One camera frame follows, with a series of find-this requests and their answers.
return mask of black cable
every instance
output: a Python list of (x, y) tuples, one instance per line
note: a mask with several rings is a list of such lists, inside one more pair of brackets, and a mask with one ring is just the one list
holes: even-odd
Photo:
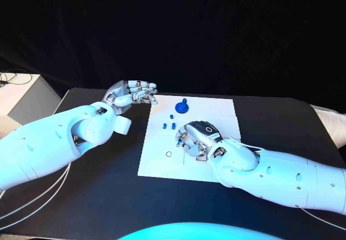
[[(1, 88), (5, 84), (24, 85), (24, 84), (27, 84), (27, 83), (33, 80), (33, 75), (31, 75), (25, 70), (23, 70), (23, 69), (18, 69), (18, 68), (8, 69), (8, 70), (1, 70), (1, 69), (0, 69), (0, 71), (1, 71), (1, 73), (0, 73), (0, 88)], [(11, 72), (11, 71), (23, 71), (25, 74), (30, 75), (30, 80), (25, 81), (25, 82), (23, 82), (23, 83), (13, 83), (13, 82), (10, 82), (11, 79), (18, 76), (18, 75), (17, 75), (14, 72)], [(5, 73), (14, 74), (14, 76), (13, 76), (10, 79), (7, 79)]]

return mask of white robotic arm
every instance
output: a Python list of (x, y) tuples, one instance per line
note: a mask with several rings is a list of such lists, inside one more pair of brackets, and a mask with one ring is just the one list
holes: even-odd
[(155, 87), (142, 81), (119, 81), (100, 102), (18, 127), (0, 140), (0, 192), (57, 171), (105, 143), (112, 132), (125, 135), (131, 120), (119, 114), (131, 104), (157, 104)]
[[(193, 146), (184, 144), (188, 136)], [(346, 170), (288, 153), (252, 152), (232, 138), (222, 138), (204, 121), (186, 124), (175, 133), (186, 152), (206, 155), (214, 176), (226, 187), (239, 188), (260, 199), (292, 208), (327, 210), (346, 215)]]

